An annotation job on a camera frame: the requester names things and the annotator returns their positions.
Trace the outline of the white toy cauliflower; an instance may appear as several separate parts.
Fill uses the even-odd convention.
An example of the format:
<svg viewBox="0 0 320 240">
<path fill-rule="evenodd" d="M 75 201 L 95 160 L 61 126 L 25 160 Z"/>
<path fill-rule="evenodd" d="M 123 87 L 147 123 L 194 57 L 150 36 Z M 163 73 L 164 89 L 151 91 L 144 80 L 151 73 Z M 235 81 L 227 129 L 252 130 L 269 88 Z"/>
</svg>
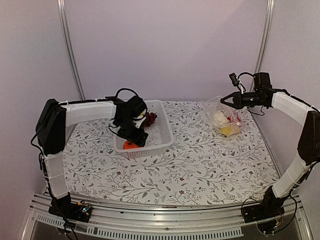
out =
<svg viewBox="0 0 320 240">
<path fill-rule="evenodd" d="M 224 125 L 227 125 L 229 123 L 229 120 L 227 119 L 227 117 L 224 115 L 224 113 L 221 110 L 217 110 L 213 114 L 213 122 L 217 126 L 224 126 Z"/>
</svg>

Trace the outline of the red toy pepper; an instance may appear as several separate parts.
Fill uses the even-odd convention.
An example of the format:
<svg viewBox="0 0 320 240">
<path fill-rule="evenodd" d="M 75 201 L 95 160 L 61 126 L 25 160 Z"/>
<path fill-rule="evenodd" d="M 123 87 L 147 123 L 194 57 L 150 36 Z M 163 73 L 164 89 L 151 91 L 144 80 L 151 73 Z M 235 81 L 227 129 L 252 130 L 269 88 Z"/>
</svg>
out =
<svg viewBox="0 0 320 240">
<path fill-rule="evenodd" d="M 241 118 L 235 113 L 227 117 L 230 124 L 236 124 L 240 126 L 242 124 Z"/>
</svg>

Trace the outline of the white perforated plastic basket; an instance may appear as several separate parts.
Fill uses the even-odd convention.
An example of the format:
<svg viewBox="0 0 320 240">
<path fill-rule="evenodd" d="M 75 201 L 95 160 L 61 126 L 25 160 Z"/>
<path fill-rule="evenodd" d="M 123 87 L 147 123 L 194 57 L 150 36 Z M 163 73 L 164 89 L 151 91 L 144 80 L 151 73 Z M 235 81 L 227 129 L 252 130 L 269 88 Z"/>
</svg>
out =
<svg viewBox="0 0 320 240">
<path fill-rule="evenodd" d="M 116 153 L 128 159 L 155 156 L 165 153 L 166 149 L 174 143 L 174 137 L 164 104 L 160 100 L 145 101 L 148 112 L 155 113 L 155 123 L 145 128 L 148 134 L 145 145 L 139 148 L 124 149 L 125 140 L 113 136 L 113 148 Z"/>
</svg>

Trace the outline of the clear zip top bag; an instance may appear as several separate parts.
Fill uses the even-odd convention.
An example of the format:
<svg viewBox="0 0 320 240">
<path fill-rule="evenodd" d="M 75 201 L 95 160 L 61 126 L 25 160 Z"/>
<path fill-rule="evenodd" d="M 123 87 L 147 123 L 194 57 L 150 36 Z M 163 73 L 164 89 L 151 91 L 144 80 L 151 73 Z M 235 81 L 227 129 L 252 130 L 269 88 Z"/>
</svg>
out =
<svg viewBox="0 0 320 240">
<path fill-rule="evenodd" d="M 222 135 L 229 137 L 238 134 L 242 128 L 242 120 L 234 108 L 221 103 L 218 95 L 204 101 L 204 115 L 208 124 Z"/>
</svg>

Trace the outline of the yellow toy corn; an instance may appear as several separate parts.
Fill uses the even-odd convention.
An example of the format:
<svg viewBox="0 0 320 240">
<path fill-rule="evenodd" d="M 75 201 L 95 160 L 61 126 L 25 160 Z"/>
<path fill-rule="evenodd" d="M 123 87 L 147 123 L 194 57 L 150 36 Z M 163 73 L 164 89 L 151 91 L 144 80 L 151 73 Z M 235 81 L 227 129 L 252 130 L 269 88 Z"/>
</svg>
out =
<svg viewBox="0 0 320 240">
<path fill-rule="evenodd" d="M 237 125 L 228 125 L 220 128 L 220 132 L 225 136 L 231 136 L 240 132 L 240 128 Z"/>
</svg>

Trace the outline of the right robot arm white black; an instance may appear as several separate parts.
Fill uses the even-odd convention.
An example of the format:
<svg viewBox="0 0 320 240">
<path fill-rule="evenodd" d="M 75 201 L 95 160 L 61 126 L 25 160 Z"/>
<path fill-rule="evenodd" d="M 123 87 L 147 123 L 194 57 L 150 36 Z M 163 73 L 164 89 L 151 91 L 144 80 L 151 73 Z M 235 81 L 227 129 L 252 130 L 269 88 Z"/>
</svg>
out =
<svg viewBox="0 0 320 240">
<path fill-rule="evenodd" d="M 299 129 L 296 151 L 291 155 L 292 162 L 280 179 L 266 190 L 258 208 L 262 218 L 269 218 L 320 161 L 320 110 L 286 89 L 273 87 L 267 72 L 231 73 L 229 78 L 237 91 L 223 97 L 220 103 L 236 110 L 246 107 L 272 109 L 291 120 L 292 126 Z"/>
</svg>

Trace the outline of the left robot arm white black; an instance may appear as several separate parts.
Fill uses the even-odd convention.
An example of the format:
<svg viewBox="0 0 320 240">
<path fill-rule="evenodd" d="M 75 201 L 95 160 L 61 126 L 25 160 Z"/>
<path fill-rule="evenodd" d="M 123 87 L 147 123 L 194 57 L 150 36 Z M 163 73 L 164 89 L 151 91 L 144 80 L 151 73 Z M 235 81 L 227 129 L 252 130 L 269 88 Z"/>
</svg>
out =
<svg viewBox="0 0 320 240">
<path fill-rule="evenodd" d="M 145 101 L 134 95 L 129 100 L 117 96 L 59 102 L 46 101 L 35 127 L 30 144 L 39 150 L 39 164 L 43 171 L 55 209 L 63 216 L 74 213 L 74 205 L 65 199 L 69 195 L 63 164 L 63 153 L 75 128 L 96 120 L 111 121 L 111 132 L 119 138 L 139 147 L 146 143 L 148 134 L 142 125 L 148 107 Z"/>
</svg>

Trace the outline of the dark red toy grapes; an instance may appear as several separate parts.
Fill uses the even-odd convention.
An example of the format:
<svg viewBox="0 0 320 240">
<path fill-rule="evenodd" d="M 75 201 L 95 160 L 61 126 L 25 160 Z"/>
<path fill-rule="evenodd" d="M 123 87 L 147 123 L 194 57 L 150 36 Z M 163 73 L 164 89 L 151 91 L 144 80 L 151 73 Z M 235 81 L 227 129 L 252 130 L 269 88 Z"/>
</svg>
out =
<svg viewBox="0 0 320 240">
<path fill-rule="evenodd" d="M 143 122 L 143 127 L 147 128 L 153 125 L 156 121 L 156 118 L 158 117 L 156 113 L 154 112 L 147 112 L 145 114 L 146 119 Z"/>
</svg>

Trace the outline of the floral patterned table mat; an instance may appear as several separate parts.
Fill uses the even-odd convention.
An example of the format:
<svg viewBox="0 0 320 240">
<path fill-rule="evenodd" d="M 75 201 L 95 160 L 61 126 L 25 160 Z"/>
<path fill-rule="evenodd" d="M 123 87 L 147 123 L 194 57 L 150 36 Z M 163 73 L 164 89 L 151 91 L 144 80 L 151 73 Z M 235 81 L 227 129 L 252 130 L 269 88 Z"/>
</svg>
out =
<svg viewBox="0 0 320 240">
<path fill-rule="evenodd" d="M 164 103 L 173 144 L 160 155 L 126 158 L 113 147 L 106 120 L 78 124 L 63 152 L 68 191 L 153 205 L 218 205 L 260 200 L 279 176 L 246 110 L 230 137 L 213 130 L 201 102 Z"/>
</svg>

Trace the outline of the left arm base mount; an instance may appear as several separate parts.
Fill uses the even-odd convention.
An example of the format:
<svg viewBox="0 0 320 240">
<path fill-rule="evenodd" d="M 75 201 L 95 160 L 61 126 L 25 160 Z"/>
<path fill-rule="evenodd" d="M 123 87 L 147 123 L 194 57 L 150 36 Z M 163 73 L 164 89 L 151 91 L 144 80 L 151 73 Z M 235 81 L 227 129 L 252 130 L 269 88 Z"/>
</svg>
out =
<svg viewBox="0 0 320 240">
<path fill-rule="evenodd" d="M 63 219 L 88 223 L 92 214 L 92 205 L 83 200 L 73 203 L 68 197 L 53 198 L 48 212 Z"/>
</svg>

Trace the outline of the right aluminium frame post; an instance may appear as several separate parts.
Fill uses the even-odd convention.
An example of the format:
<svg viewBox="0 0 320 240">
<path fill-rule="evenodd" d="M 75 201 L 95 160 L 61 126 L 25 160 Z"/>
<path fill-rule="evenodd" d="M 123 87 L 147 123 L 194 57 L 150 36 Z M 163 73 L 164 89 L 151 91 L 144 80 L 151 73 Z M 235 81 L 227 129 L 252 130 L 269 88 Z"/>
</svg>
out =
<svg viewBox="0 0 320 240">
<path fill-rule="evenodd" d="M 268 47 L 270 32 L 273 23 L 273 15 L 275 9 L 275 0 L 267 0 L 266 2 L 266 11 L 265 11 L 265 18 L 262 28 L 262 38 L 260 42 L 260 47 L 258 50 L 257 61 L 254 68 L 254 73 L 258 73 L 261 71 L 265 54 Z"/>
</svg>

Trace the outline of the aluminium frame post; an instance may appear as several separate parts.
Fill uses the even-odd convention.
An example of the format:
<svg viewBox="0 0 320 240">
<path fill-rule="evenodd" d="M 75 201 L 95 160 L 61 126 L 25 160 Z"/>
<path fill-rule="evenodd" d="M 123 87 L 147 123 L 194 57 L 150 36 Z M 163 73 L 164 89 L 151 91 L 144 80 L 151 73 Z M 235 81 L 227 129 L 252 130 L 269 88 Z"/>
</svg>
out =
<svg viewBox="0 0 320 240">
<path fill-rule="evenodd" d="M 260 42 L 260 47 L 258 50 L 257 61 L 254 68 L 254 73 L 258 73 L 261 71 L 265 54 L 268 47 L 270 32 L 273 23 L 273 15 L 275 9 L 275 0 L 267 0 L 266 2 L 266 11 L 265 11 L 265 18 L 262 28 L 262 38 Z"/>
<path fill-rule="evenodd" d="M 80 79 L 80 74 L 78 71 L 78 66 L 73 50 L 71 34 L 69 30 L 68 17 L 66 11 L 66 3 L 64 0 L 57 0 L 57 10 L 59 15 L 59 21 L 62 30 L 62 37 L 65 44 L 66 54 L 69 61 L 69 66 L 71 70 L 71 74 L 74 80 L 75 88 L 77 90 L 77 94 L 80 100 L 86 100 L 84 88 Z"/>
</svg>

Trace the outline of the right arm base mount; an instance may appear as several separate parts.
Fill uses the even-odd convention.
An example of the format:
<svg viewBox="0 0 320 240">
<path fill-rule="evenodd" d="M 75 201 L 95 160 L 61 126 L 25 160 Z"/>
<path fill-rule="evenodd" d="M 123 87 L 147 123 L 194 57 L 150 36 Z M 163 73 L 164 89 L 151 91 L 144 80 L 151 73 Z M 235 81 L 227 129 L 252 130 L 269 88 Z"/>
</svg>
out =
<svg viewBox="0 0 320 240">
<path fill-rule="evenodd" d="M 240 212 L 245 223 L 256 222 L 256 228 L 262 235 L 274 235 L 285 230 L 296 217 L 298 202 L 292 196 L 290 198 L 294 202 L 294 212 L 291 219 L 282 228 L 280 228 L 280 225 L 284 222 L 285 213 L 283 207 L 263 213 L 262 204 L 256 199 L 249 197 L 242 203 Z"/>
</svg>

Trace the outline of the left aluminium frame post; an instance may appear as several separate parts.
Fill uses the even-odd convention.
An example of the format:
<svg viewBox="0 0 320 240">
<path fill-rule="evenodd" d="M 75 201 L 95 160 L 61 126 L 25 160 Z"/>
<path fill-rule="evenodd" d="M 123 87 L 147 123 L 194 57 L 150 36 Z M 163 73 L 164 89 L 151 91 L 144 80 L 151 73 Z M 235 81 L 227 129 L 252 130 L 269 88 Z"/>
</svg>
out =
<svg viewBox="0 0 320 240">
<path fill-rule="evenodd" d="M 71 74 L 74 80 L 75 88 L 77 90 L 77 94 L 80 100 L 86 100 L 84 88 L 80 79 L 80 74 L 78 71 L 78 66 L 73 50 L 71 34 L 69 30 L 68 17 L 66 11 L 66 3 L 64 0 L 57 0 L 57 10 L 59 15 L 59 21 L 62 30 L 62 37 L 65 44 L 66 54 L 69 61 L 69 66 L 71 70 Z"/>
</svg>

